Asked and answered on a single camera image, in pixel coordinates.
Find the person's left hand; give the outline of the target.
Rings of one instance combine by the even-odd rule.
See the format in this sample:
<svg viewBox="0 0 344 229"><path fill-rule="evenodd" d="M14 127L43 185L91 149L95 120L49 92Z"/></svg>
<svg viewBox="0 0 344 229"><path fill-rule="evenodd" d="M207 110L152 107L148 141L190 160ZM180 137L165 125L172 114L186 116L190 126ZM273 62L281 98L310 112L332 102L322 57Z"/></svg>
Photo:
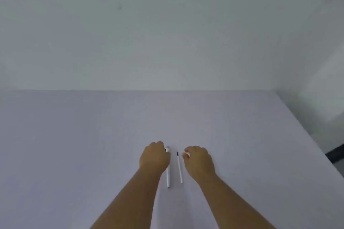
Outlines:
<svg viewBox="0 0 344 229"><path fill-rule="evenodd" d="M161 176L170 165L170 152L162 141L152 142L144 148L139 159L139 170Z"/></svg>

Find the person's right hand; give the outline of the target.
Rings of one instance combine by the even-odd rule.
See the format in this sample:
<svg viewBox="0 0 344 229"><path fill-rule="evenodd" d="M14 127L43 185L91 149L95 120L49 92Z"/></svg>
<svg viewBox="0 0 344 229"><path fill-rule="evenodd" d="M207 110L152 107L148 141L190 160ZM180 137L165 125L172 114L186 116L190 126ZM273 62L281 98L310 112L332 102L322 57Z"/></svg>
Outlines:
<svg viewBox="0 0 344 229"><path fill-rule="evenodd" d="M200 147L197 153L193 153L188 160L183 161L188 174L198 184L216 176L212 157L204 147Z"/></svg>

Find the person's left forearm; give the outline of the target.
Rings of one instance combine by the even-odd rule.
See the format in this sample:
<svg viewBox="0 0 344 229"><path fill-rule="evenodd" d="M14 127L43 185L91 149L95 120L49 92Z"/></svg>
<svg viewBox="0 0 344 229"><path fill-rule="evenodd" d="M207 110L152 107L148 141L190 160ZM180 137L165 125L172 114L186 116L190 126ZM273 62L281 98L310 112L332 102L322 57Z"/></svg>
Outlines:
<svg viewBox="0 0 344 229"><path fill-rule="evenodd" d="M150 229L163 171L153 166L140 167L90 229Z"/></svg>

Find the person's right forearm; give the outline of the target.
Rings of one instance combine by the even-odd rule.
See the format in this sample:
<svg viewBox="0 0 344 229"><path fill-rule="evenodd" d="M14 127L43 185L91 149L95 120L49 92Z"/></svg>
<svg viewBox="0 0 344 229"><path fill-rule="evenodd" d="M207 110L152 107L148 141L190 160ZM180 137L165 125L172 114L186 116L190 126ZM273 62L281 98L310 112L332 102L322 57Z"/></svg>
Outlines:
<svg viewBox="0 0 344 229"><path fill-rule="evenodd" d="M216 173L202 172L196 181L219 229L276 229Z"/></svg>

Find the thin white pen refill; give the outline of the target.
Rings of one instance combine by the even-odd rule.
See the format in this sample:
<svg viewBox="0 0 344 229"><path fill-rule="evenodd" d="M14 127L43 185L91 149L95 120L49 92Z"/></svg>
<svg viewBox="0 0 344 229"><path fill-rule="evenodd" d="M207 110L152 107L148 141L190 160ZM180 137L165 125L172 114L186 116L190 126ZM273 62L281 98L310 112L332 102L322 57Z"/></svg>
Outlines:
<svg viewBox="0 0 344 229"><path fill-rule="evenodd" d="M177 152L177 163L178 163L178 172L179 172L180 183L183 183L183 175L182 175L181 163L180 163L178 152Z"/></svg>

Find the white pen barrel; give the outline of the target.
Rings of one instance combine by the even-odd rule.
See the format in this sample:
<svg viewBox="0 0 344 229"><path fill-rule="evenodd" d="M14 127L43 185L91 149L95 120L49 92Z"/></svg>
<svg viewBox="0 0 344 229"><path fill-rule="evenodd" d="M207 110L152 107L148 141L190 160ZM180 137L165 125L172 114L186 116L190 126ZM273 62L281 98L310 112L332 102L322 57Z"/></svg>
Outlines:
<svg viewBox="0 0 344 229"><path fill-rule="evenodd" d="M168 166L166 168L166 185L167 188L171 188L171 177L170 177L170 147L166 146L165 151L167 152L168 156L169 156L169 161L168 161Z"/></svg>

